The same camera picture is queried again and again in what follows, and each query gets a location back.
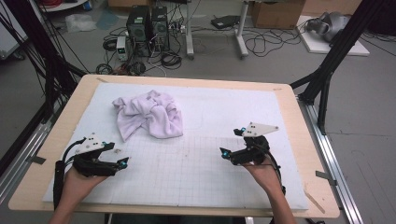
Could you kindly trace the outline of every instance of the cardboard box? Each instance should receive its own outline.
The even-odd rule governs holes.
[[[255,3],[251,18],[257,28],[294,29],[303,11],[305,0],[278,3]]]
[[[110,7],[151,6],[151,0],[108,0]]]
[[[319,17],[326,11],[353,15],[360,3],[361,0],[306,0],[302,15]]]

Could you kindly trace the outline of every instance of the wooden table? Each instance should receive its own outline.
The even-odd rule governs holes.
[[[12,210],[51,211],[52,203],[42,202],[54,174],[54,163],[59,160],[72,137],[78,121],[96,90],[103,82],[166,85],[180,87],[207,87],[234,90],[272,91],[287,127],[290,145],[304,185],[309,209],[295,212],[296,217],[338,217],[340,212],[326,179],[316,177],[315,171],[323,172],[318,153],[306,127],[302,112],[289,85],[219,80],[162,78],[162,77],[115,77],[87,75],[78,84],[63,113],[52,128],[37,156],[47,159],[42,165],[32,163],[8,206]],[[102,213],[145,213],[174,215],[205,215],[233,217],[269,217],[272,214],[261,209],[230,209],[203,207],[142,206],[121,204],[82,203],[77,211]]]

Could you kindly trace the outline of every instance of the desktop computer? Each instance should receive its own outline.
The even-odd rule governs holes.
[[[126,22],[132,45],[134,42],[150,41],[153,37],[148,6],[132,6]]]
[[[155,7],[151,12],[151,23],[155,37],[155,50],[169,50],[169,31],[166,7]]]

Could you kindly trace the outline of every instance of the black pole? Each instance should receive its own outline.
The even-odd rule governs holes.
[[[309,83],[304,92],[299,94],[299,99],[307,105],[312,105],[315,102],[315,98],[321,92],[318,126],[322,134],[326,134],[324,125],[332,74],[334,74],[335,69],[337,69],[347,56],[350,49],[355,45],[356,41],[375,15],[388,1],[389,0],[362,0],[345,29],[335,40],[318,70],[290,84],[292,88],[296,89]]]
[[[21,151],[26,140],[40,122],[46,122],[53,115],[53,106],[57,99],[62,95],[70,97],[77,86],[72,74],[79,77],[86,73],[74,65],[68,63],[61,57],[55,46],[47,35],[40,20],[28,0],[2,0],[9,11],[12,13],[22,30],[26,33],[29,40],[33,43],[39,56],[31,55],[27,45],[21,40],[14,30],[12,24],[7,21],[7,17],[0,15],[0,23],[16,39],[21,48],[26,52],[32,65],[40,76],[46,79],[45,95],[46,101],[37,111],[35,116],[25,127],[11,148],[0,160],[0,176],[6,171],[18,153]]]

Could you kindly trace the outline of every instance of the cable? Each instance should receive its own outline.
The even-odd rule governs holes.
[[[227,40],[227,46],[229,46],[230,45],[230,43],[229,43],[229,40],[228,40],[228,35],[227,34],[224,34],[224,32],[220,32],[222,35],[225,35],[225,37],[226,37],[226,40]],[[202,40],[201,39],[199,39],[199,38],[193,38],[192,39],[192,41],[193,40],[199,40],[200,42],[199,42],[199,46],[203,46],[204,48],[205,48],[205,50],[204,51],[202,51],[202,52],[205,52],[206,51],[206,49],[207,49],[207,47],[202,43]],[[224,50],[224,49],[226,49],[226,48],[219,48],[219,49],[214,49],[214,50],[212,50],[212,51],[210,51],[210,52],[208,52],[208,53],[200,53],[201,55],[209,55],[209,54],[212,54],[212,53],[215,53],[215,52],[219,52],[219,51],[221,51],[221,50]]]
[[[396,36],[391,35],[378,35],[370,31],[366,31],[363,35],[367,38],[375,38],[383,42],[396,42]]]
[[[369,44],[371,44],[371,45],[374,45],[375,47],[377,47],[377,48],[379,48],[379,49],[384,50],[386,53],[388,53],[388,54],[390,54],[390,55],[392,55],[392,56],[396,56],[396,54],[394,54],[394,53],[392,53],[392,52],[390,52],[390,51],[388,51],[388,50],[386,50],[386,49],[383,49],[383,48],[379,47],[378,45],[374,44],[373,42],[371,42],[371,41],[369,41],[369,40],[366,40],[366,39],[363,38],[363,37],[361,37],[361,39],[364,40],[364,41],[366,41],[367,43],[369,43]]]
[[[119,27],[115,30],[110,31],[110,33],[107,36],[105,36],[103,39],[106,41],[108,39],[114,39],[114,38],[117,39],[117,37],[119,37],[119,36],[126,36],[126,35],[122,35],[122,33],[124,33],[126,30],[127,30],[126,27]]]
[[[103,74],[110,75],[113,73],[113,68],[107,63],[100,63],[99,65],[96,66],[95,72],[96,74],[99,75],[103,75]]]
[[[66,151],[64,152],[64,156],[62,157],[62,161],[66,162],[66,157],[67,157],[67,153],[69,153],[69,151],[76,145],[80,145],[82,144],[87,138],[82,138],[81,140],[76,141],[75,143],[73,143],[72,145],[70,145]]]
[[[161,64],[163,67],[170,70],[178,69],[181,66],[181,57],[173,52],[165,52],[163,56],[161,56]]]
[[[155,53],[155,46],[154,46],[154,49],[152,49],[152,48],[151,48],[151,42],[152,42],[152,41],[155,41],[156,38],[157,38],[157,34],[156,34],[154,37],[152,37],[152,38],[150,39],[149,44],[148,44],[149,50],[151,51],[151,56],[148,57],[148,63],[151,64],[152,66],[154,66],[154,67],[160,69],[161,71],[163,71],[163,74],[164,74],[164,76],[166,77],[166,72],[165,72],[165,70],[163,70],[160,66],[157,66],[157,65],[154,65],[153,63],[151,63],[151,58],[153,58],[154,53]]]
[[[192,16],[194,15],[195,11],[197,10],[197,8],[198,8],[198,6],[199,6],[200,4],[201,4],[201,0],[199,0],[197,6],[195,7],[195,10],[192,12],[190,18],[186,21],[185,24],[187,24],[187,22],[189,22],[189,21],[192,19]]]
[[[11,18],[10,18],[9,15],[8,15],[7,9],[6,9],[6,7],[3,5],[3,1],[0,1],[0,4],[1,4],[3,10],[6,12],[8,21],[7,21],[6,19],[5,19],[5,21],[7,21],[7,25],[9,25],[10,27],[14,28],[14,27],[12,26]]]
[[[48,11],[47,11],[47,9],[46,9],[45,7],[44,7],[44,11],[45,11],[46,14],[48,14]],[[63,50],[62,50],[62,47],[61,47],[61,43],[60,43],[60,41],[59,41],[59,39],[58,39],[58,36],[61,37],[62,41],[66,44],[66,46],[70,49],[70,51],[72,51],[73,55],[76,57],[76,59],[77,59],[77,60],[79,61],[79,63],[82,65],[82,67],[85,69],[85,72],[87,72],[87,73],[89,74],[90,71],[89,71],[88,68],[84,65],[84,63],[81,61],[81,59],[77,56],[77,54],[73,51],[73,49],[70,47],[69,43],[64,39],[64,37],[63,37],[63,35],[61,34],[60,30],[57,29],[57,28],[53,25],[52,21],[51,21],[50,19],[48,19],[48,17],[44,14],[44,12],[43,12],[42,10],[39,10],[39,12],[40,12],[42,18],[47,18],[47,21],[49,22],[50,27],[52,28],[52,31],[53,31],[53,33],[55,34],[54,38],[55,38],[55,42],[58,43],[58,44],[57,44],[58,50],[62,53],[63,58],[65,59],[64,54],[63,54]]]
[[[300,36],[298,34],[294,34],[292,31],[272,29],[272,30],[268,30],[262,34],[257,31],[254,31],[254,30],[244,30],[244,32],[245,31],[250,32],[250,33],[243,34],[243,35],[255,34],[254,37],[249,38],[245,41],[245,45],[247,47],[247,50],[251,51],[257,57],[265,57],[270,52],[277,50],[277,49],[281,49],[284,44],[297,45],[297,44],[301,43]],[[282,35],[291,35],[291,37],[285,39],[284,37],[282,37]],[[256,50],[258,40],[263,41],[262,50]],[[267,42],[276,45],[276,47],[268,50],[267,45],[266,45]]]
[[[15,7],[14,5],[11,5],[10,10],[13,11],[14,7]],[[20,9],[21,8],[25,8],[24,14],[26,14],[26,15],[19,14],[20,13],[19,11],[17,11],[17,13],[14,14],[14,16],[21,21],[20,24],[25,24],[24,22],[28,22],[30,20],[29,15],[30,14],[35,14],[33,12],[33,9],[32,9],[32,6],[30,5],[30,3],[28,3],[27,7],[23,3],[21,3],[21,5],[17,4],[17,7],[20,7]],[[42,69],[42,68],[45,68],[46,66],[48,67],[48,65],[51,65],[53,63],[59,63],[59,62],[53,61],[52,57],[47,57],[48,58],[46,60],[46,64],[47,65],[44,64],[44,61],[41,59],[41,54],[39,55],[35,51],[31,50],[25,44],[25,42],[24,42],[23,38],[21,37],[21,35],[18,34],[18,32],[16,32],[13,29],[11,22],[10,21],[9,22],[4,22],[3,18],[4,18],[4,16],[1,15],[1,17],[0,17],[1,20],[0,21],[3,23],[5,28],[9,31],[9,33],[17,40],[17,42],[20,45],[20,47],[25,51],[27,57],[30,59],[30,61],[32,62],[33,67],[35,68],[36,74],[38,76],[42,76],[44,79],[47,80],[47,86],[46,86],[45,89],[43,88],[40,80],[39,80],[39,83],[40,83],[40,86],[41,86],[44,94],[46,95],[47,98],[49,98],[48,100],[46,100],[47,105],[51,105],[50,102],[54,102],[55,99],[57,98],[56,96],[53,95],[55,92],[59,92],[60,93],[59,96],[62,96],[62,94],[64,94],[66,91],[69,92],[69,89],[67,89],[67,86],[69,86],[69,85],[75,86],[75,84],[72,83],[72,82],[69,82],[67,76],[51,77],[50,73],[52,73],[54,71],[54,70],[51,69],[52,66],[49,67],[49,70],[47,70],[48,72],[44,72],[44,69]],[[25,30],[26,34],[30,34],[32,32],[30,30],[30,27],[29,27],[29,29],[26,29],[26,27],[24,27],[23,29]],[[46,37],[45,35],[40,33],[39,29],[35,29],[33,34],[34,35],[32,35],[32,37],[35,37],[35,35],[40,35],[40,40],[41,39],[45,39],[45,37]],[[37,48],[41,49],[41,46],[40,45],[35,45],[35,48],[36,49]]]
[[[103,49],[107,51],[115,51],[117,49],[117,38],[105,40],[103,43]]]

